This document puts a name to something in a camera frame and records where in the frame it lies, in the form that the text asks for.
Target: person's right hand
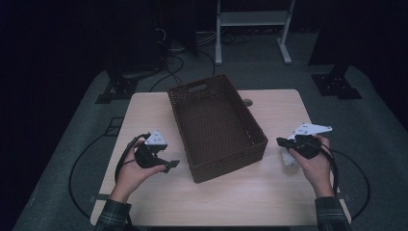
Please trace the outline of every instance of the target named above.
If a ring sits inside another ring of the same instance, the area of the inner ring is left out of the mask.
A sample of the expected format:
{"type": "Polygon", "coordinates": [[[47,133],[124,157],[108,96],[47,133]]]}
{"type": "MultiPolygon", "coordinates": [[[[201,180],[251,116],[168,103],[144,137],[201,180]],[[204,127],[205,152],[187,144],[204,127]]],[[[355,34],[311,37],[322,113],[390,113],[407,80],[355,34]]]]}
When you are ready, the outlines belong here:
{"type": "MultiPolygon", "coordinates": [[[[328,138],[322,136],[315,136],[315,138],[318,138],[322,144],[329,147],[330,140],[328,138]]],[[[331,155],[330,151],[324,145],[321,147],[331,155]]],[[[303,168],[303,173],[315,190],[316,197],[334,196],[330,183],[330,163],[323,154],[319,153],[315,158],[308,160],[292,148],[289,149],[289,153],[291,153],[303,168]]]]}

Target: black stand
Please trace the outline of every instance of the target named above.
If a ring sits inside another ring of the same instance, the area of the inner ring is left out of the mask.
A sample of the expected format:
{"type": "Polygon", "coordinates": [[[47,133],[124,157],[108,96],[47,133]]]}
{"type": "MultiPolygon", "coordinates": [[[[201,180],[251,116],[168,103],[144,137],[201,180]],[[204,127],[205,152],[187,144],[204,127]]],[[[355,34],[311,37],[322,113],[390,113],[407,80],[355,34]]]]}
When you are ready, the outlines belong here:
{"type": "Polygon", "coordinates": [[[110,82],[105,88],[105,91],[102,94],[99,94],[95,104],[109,104],[112,100],[132,98],[139,80],[153,76],[157,74],[158,71],[159,69],[151,72],[139,73],[139,75],[132,78],[125,78],[117,69],[108,69],[107,72],[110,82]]]}
{"type": "Polygon", "coordinates": [[[314,74],[313,81],[322,96],[337,96],[339,99],[362,99],[357,89],[352,88],[344,75],[349,62],[335,64],[329,74],[314,74]]]}

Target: black bracket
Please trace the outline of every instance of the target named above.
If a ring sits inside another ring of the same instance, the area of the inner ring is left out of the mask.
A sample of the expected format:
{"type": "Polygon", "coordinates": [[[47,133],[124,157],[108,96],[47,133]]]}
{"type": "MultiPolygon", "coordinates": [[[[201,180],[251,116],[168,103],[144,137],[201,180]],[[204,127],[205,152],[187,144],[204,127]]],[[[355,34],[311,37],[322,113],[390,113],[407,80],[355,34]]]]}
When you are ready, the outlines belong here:
{"type": "Polygon", "coordinates": [[[344,75],[348,62],[335,64],[329,74],[314,74],[313,81],[322,96],[337,96],[339,99],[362,99],[357,89],[352,88],[344,75]]]}

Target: gray floor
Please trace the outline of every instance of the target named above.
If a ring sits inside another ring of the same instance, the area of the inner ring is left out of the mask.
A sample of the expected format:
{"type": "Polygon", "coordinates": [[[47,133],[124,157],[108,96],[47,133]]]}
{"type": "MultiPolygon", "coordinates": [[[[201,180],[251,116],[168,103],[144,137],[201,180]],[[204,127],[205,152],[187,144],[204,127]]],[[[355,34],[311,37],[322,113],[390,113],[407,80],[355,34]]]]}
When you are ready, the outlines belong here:
{"type": "MultiPolygon", "coordinates": [[[[316,124],[331,125],[327,134],[332,147],[348,154],[365,171],[371,184],[371,201],[367,210],[352,222],[354,230],[404,230],[408,226],[408,135],[381,98],[370,80],[354,67],[346,78],[363,96],[358,100],[322,97],[311,74],[327,73],[332,66],[308,66],[317,34],[290,33],[288,49],[293,63],[285,65],[276,44],[277,35],[253,36],[252,41],[237,46],[223,46],[223,65],[216,73],[227,74],[239,90],[298,90],[310,118],[316,124]]],[[[213,45],[201,50],[214,56],[213,45]]],[[[212,75],[210,59],[200,54],[182,54],[183,69],[177,73],[183,83],[212,75]]],[[[169,59],[175,70],[179,61],[169,59]]],[[[137,92],[150,88],[168,72],[140,81],[137,92]]],[[[66,128],[46,171],[38,182],[31,200],[14,230],[91,230],[89,220],[73,205],[68,193],[68,177],[78,156],[102,135],[113,116],[124,116],[129,100],[95,104],[109,79],[105,72],[93,83],[66,128]]],[[[176,86],[167,78],[153,91],[176,86]]],[[[115,137],[103,137],[92,145],[78,162],[72,176],[72,189],[80,206],[90,215],[93,199],[99,191],[104,171],[115,145],[115,137]]],[[[347,195],[351,214],[366,198],[363,178],[346,158],[337,156],[340,187],[347,195]]],[[[291,230],[317,230],[316,227],[291,227],[291,230]]]]}

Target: white shelf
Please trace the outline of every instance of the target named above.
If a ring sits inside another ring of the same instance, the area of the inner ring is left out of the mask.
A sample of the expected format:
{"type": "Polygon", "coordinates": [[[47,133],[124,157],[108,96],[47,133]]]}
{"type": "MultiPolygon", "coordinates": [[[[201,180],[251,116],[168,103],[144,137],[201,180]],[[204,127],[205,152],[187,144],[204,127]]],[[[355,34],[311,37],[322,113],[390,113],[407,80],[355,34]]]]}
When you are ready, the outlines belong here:
{"type": "Polygon", "coordinates": [[[220,26],[285,25],[287,11],[221,13],[220,26]]]}

